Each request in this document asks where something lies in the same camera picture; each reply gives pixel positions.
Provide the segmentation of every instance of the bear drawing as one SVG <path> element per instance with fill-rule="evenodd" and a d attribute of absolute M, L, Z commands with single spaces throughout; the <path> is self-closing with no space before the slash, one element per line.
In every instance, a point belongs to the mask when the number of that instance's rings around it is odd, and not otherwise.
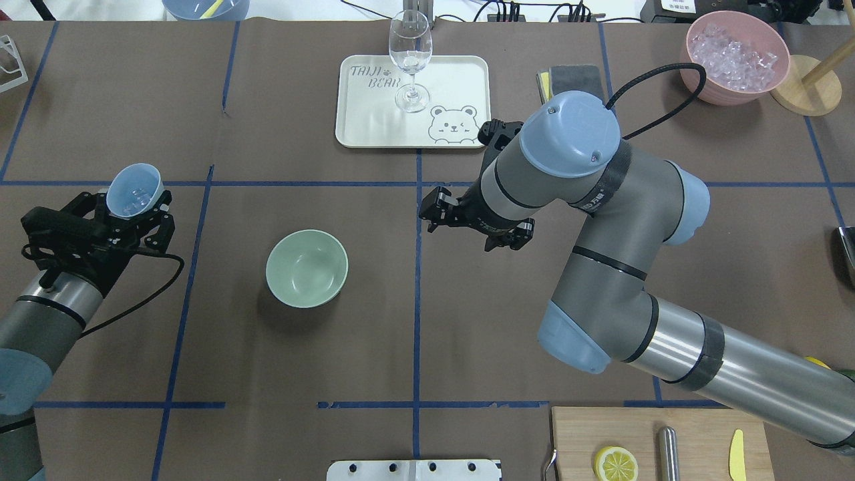
<path fill-rule="evenodd" d="M 446 110 L 436 105 L 430 110 L 433 123 L 427 134 L 437 144 L 474 144 L 478 139 L 475 107 L 467 105 L 460 110 Z"/>

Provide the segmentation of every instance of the wooden cutting board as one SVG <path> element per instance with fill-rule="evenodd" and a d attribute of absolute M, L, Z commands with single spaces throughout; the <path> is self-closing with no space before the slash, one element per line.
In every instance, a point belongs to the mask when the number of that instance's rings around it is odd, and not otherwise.
<path fill-rule="evenodd" d="M 681 479 L 729 481 L 730 440 L 741 429 L 748 481 L 774 481 L 763 421 L 733 409 L 656 407 L 553 407 L 558 478 L 596 481 L 597 452 L 605 446 L 623 446 L 639 463 L 639 481 L 658 480 L 657 433 L 665 425 L 677 433 Z"/>

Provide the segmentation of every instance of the light blue cup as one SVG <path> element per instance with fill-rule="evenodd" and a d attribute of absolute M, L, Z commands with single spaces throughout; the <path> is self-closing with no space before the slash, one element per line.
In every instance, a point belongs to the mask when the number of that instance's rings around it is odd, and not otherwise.
<path fill-rule="evenodd" d="M 317 307 L 345 285 L 347 252 L 338 239 L 320 230 L 300 230 L 279 241 L 265 270 L 276 299 L 292 307 Z"/>
<path fill-rule="evenodd" d="M 154 207 L 162 193 L 163 181 L 154 165 L 128 165 L 109 185 L 107 209 L 116 217 L 129 219 Z"/>
<path fill-rule="evenodd" d="M 213 16 L 200 19 L 205 10 L 213 4 L 214 0 L 163 0 L 163 7 L 178 20 L 238 21 L 244 20 L 250 9 L 250 0 L 223 0 Z"/>

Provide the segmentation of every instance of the green bowl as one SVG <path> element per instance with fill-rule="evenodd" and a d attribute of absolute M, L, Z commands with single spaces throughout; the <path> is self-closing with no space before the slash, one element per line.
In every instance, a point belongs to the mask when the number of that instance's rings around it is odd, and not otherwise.
<path fill-rule="evenodd" d="M 268 257 L 270 292 L 292 307 L 329 302 L 347 277 L 347 252 L 338 239 L 320 230 L 300 230 L 279 241 Z"/>

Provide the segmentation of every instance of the blue bowl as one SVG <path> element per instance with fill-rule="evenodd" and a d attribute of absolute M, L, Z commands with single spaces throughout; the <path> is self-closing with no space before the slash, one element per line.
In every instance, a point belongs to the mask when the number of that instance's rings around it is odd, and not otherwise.
<path fill-rule="evenodd" d="M 163 0 L 163 7 L 178 20 L 225 20 L 238 21 L 246 18 L 250 9 L 250 0 L 223 0 L 214 16 L 206 19 L 199 17 L 205 13 L 214 0 Z"/>

